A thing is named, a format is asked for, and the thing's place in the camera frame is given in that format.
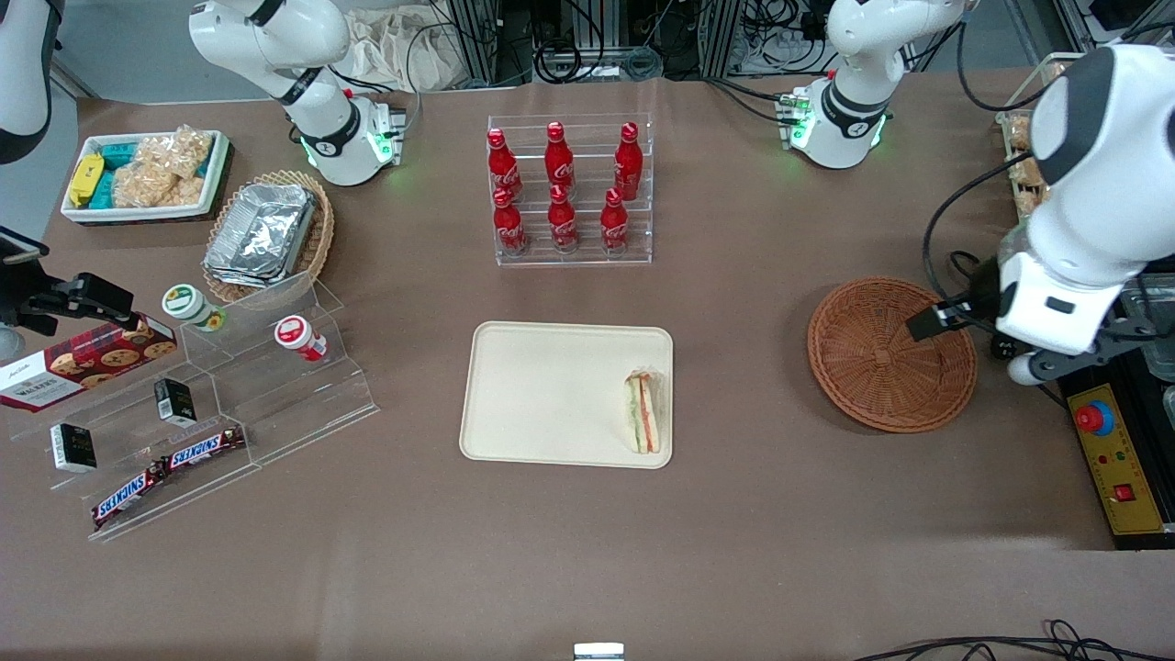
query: acrylic bottle rack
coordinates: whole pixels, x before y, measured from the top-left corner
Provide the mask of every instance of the acrylic bottle rack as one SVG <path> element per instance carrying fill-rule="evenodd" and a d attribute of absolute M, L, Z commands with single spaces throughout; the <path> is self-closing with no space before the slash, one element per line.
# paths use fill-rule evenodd
<path fill-rule="evenodd" d="M 9 436 L 45 452 L 49 488 L 81 499 L 86 524 L 79 525 L 88 525 L 90 508 L 152 461 L 223 430 L 243 429 L 243 447 L 168 477 L 89 535 L 109 541 L 378 411 L 363 371 L 343 348 L 335 321 L 342 306 L 306 274 L 260 289 L 224 305 L 226 323 L 215 333 L 180 325 L 183 353 L 36 414 L 4 410 Z M 274 342 L 274 325 L 290 313 L 306 317 L 325 338 L 324 358 L 308 363 Z M 196 425 L 180 429 L 160 420 L 154 384 L 164 377 L 192 390 Z M 73 474 L 54 468 L 49 430 L 61 423 L 90 432 L 96 470 Z"/>
<path fill-rule="evenodd" d="M 571 205 L 576 209 L 579 247 L 571 254 L 560 254 L 551 241 L 546 210 L 550 205 L 550 184 L 543 154 L 546 150 L 546 124 L 563 122 L 565 140 L 575 154 L 576 191 Z M 639 127 L 637 144 L 644 153 L 640 188 L 637 198 L 624 202 L 629 211 L 629 247 L 624 254 L 610 257 L 600 243 L 599 214 L 604 209 L 604 194 L 615 183 L 616 148 L 620 143 L 620 126 L 636 122 Z M 503 115 L 490 116 L 489 128 L 501 128 L 510 150 L 518 158 L 523 190 L 515 200 L 522 214 L 523 230 L 530 248 L 521 256 L 506 255 L 494 236 L 498 265 L 613 265 L 649 263 L 653 259 L 653 117 L 650 113 L 609 113 L 580 115 Z M 494 231 L 494 183 L 489 181 L 489 230 Z"/>

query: cloth bag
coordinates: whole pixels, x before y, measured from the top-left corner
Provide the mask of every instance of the cloth bag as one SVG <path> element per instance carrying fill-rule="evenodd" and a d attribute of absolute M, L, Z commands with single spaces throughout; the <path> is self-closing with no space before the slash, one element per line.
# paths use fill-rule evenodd
<path fill-rule="evenodd" d="M 387 9 L 351 9 L 347 26 L 351 33 L 351 66 L 347 75 L 368 82 L 394 82 L 410 89 L 408 82 L 408 47 L 425 26 L 444 22 L 448 5 L 404 5 Z M 434 27 L 416 39 L 412 47 L 412 82 L 421 92 L 452 87 L 468 77 L 457 31 L 451 25 Z"/>

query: table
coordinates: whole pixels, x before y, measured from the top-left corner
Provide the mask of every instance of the table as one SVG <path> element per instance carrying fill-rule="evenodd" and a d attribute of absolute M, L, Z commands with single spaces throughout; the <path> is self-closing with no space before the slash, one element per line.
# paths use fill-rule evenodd
<path fill-rule="evenodd" d="M 974 85 L 1001 99 L 1023 75 Z M 495 265 L 486 115 L 639 104 L 656 108 L 653 264 Z M 952 76 L 908 76 L 885 140 L 847 171 L 781 153 L 766 122 L 701 83 L 531 85 L 429 95 L 424 108 L 402 167 L 329 189 L 338 227 L 323 279 L 348 305 L 343 333 L 383 411 L 109 545 L 86 542 L 76 500 L 31 477 L 43 457 L 6 447 L 7 655 L 519 660 L 619 640 L 639 661 L 835 660 L 1038 635 L 1056 616 L 1175 652 L 1175 555 L 1101 553 L 1108 531 L 1054 404 L 985 355 L 960 418 L 885 436 L 840 414 L 808 372 L 819 299 L 866 275 L 924 282 L 929 214 L 1000 158 L 991 115 Z M 83 136 L 224 130 L 233 188 L 307 167 L 274 102 L 79 109 Z M 952 208 L 935 252 L 991 254 L 1014 222 L 994 180 Z M 200 281 L 207 230 L 54 217 L 46 265 L 100 272 L 156 313 L 167 285 Z M 464 459 L 469 346 L 491 318 L 667 329 L 669 466 Z"/>

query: yellow control panel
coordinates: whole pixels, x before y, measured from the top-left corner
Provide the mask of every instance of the yellow control panel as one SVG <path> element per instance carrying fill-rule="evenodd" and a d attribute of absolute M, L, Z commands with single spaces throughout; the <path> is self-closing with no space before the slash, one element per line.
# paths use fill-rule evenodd
<path fill-rule="evenodd" d="M 1108 385 L 1069 398 L 1077 437 L 1115 535 L 1162 533 L 1163 521 Z"/>

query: wicker basket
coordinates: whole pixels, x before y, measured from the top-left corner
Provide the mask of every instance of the wicker basket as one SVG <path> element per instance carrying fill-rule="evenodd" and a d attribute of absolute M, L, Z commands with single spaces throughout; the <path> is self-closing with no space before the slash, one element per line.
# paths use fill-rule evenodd
<path fill-rule="evenodd" d="M 322 272 L 322 267 L 327 263 L 327 252 L 330 251 L 330 240 L 335 236 L 335 211 L 330 208 L 330 200 L 327 198 L 327 191 L 322 189 L 322 184 L 307 174 L 284 169 L 281 171 L 262 174 L 249 183 L 296 183 L 307 190 L 314 191 L 318 203 L 315 205 L 314 215 L 310 217 L 310 229 L 307 231 L 306 242 L 302 243 L 302 251 L 298 254 L 294 272 L 308 270 L 310 271 L 310 275 L 317 277 L 318 274 Z M 216 223 L 213 224 L 212 232 L 208 236 L 209 247 L 212 247 L 213 241 L 216 240 L 216 234 L 220 232 L 221 225 L 224 223 L 224 216 L 228 215 L 228 209 L 233 205 L 233 202 L 236 201 L 237 195 L 240 195 L 243 189 L 244 186 L 239 188 L 236 193 L 233 193 L 233 196 L 229 197 L 228 202 L 221 207 L 221 211 L 216 216 Z M 307 286 L 311 286 L 314 284 L 314 277 L 306 278 Z M 226 303 L 239 301 L 261 289 L 260 286 L 221 282 L 220 279 L 213 277 L 213 275 L 207 270 L 204 270 L 204 281 L 208 282 L 208 288 L 212 292 Z M 283 291 L 283 297 L 288 295 L 296 297 L 304 292 L 304 288 L 297 291 Z"/>
<path fill-rule="evenodd" d="M 915 343 L 906 319 L 938 302 L 904 279 L 841 284 L 808 324 L 808 363 L 841 411 L 886 432 L 938 430 L 959 416 L 975 389 L 975 348 L 967 333 Z"/>

